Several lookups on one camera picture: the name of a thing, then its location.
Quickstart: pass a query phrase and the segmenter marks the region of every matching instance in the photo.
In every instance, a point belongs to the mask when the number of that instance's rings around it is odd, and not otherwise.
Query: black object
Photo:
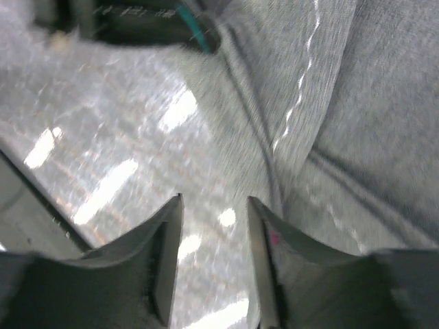
[[[183,204],[178,195],[78,260],[0,253],[0,328],[166,328]]]
[[[248,200],[260,329],[439,328],[439,253],[352,256]],[[268,232],[280,238],[269,240]]]
[[[204,53],[220,46],[210,17],[183,0],[34,0],[36,22],[117,45],[182,43]]]

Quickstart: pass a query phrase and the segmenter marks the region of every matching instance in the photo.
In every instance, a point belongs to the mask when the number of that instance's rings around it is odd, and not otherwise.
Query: dark plastic part
[[[168,327],[182,212],[179,195],[79,260],[1,253],[0,328]],[[4,280],[11,269],[16,280]]]
[[[213,53],[221,38],[209,16],[182,0],[34,0],[36,21],[79,26],[84,39],[115,45],[184,44]]]
[[[356,257],[315,241],[254,197],[248,216],[260,329],[439,328],[437,251]]]
[[[0,243],[10,252],[78,258],[91,246],[0,151]]]
[[[70,32],[73,17],[69,0],[33,0],[35,23],[50,29]]]

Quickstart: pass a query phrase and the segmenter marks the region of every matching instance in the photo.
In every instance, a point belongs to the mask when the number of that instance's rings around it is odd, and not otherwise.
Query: gray fabric
[[[266,163],[278,193],[272,200],[281,195],[283,201],[283,209],[272,207],[287,220],[353,253],[431,247],[439,186],[437,12],[435,1],[234,0],[218,18],[221,54],[203,60],[178,54],[178,65],[198,100],[213,110],[216,126],[227,127],[219,134],[226,149],[239,141],[240,161],[257,163],[254,143],[232,127],[258,136],[273,159]],[[228,84],[241,103],[229,97]],[[415,111],[422,115],[414,117]],[[320,178],[325,183],[316,194],[301,197],[301,187],[309,190],[321,176],[311,176],[311,164],[303,167],[319,130],[316,154],[326,155],[338,177]],[[339,179],[355,181],[367,197]],[[330,186],[335,203],[316,206]],[[410,228],[400,229],[405,225]]]
[[[438,14],[437,1],[361,3],[316,141],[318,152],[435,241]]]

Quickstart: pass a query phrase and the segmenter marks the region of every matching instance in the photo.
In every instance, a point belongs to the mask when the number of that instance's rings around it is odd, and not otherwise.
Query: teal cable
[[[197,20],[195,19],[195,17],[193,17],[189,9],[183,5],[179,5],[177,7],[177,12],[181,16],[182,20],[185,21],[189,29],[192,31],[194,38],[197,39],[197,42],[202,48],[203,52],[210,53],[211,48],[207,44],[206,38],[204,37],[204,34],[200,29]]]

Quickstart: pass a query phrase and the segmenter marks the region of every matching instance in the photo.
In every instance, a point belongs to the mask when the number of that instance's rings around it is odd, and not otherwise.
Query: shiny floor
[[[0,0],[0,29],[0,141],[8,157],[94,246],[183,193],[171,327],[254,326],[244,219],[246,196],[257,192],[236,189],[166,50],[48,45],[26,0]]]

